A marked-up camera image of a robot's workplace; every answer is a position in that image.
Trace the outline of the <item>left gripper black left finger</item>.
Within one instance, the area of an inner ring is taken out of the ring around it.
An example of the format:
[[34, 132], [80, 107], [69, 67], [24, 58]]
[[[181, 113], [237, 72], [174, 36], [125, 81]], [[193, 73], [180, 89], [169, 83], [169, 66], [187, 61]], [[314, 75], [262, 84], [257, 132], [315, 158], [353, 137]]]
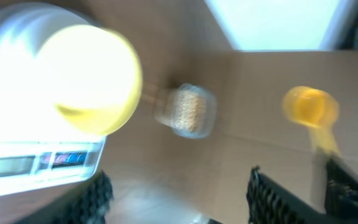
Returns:
[[113, 199], [111, 180], [104, 171], [99, 171], [48, 205], [16, 221], [15, 224], [105, 223], [105, 215]]

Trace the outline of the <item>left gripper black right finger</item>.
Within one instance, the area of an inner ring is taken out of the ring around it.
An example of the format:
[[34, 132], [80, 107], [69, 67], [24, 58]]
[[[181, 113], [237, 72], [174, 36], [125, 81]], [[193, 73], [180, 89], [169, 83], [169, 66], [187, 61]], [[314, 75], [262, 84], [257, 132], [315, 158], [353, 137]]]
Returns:
[[358, 180], [338, 157], [324, 160], [324, 213], [304, 203], [255, 166], [250, 172], [246, 199], [249, 223], [358, 223]]

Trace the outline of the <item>yellow measuring scoop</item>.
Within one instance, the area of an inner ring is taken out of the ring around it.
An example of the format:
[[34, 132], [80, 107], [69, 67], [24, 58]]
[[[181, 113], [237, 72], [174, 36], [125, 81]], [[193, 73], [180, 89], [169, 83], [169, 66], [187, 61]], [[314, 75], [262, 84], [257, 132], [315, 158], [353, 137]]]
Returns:
[[339, 103], [329, 93], [308, 86], [293, 87], [283, 97], [282, 110], [288, 120], [308, 130], [314, 152], [342, 156], [333, 133]]

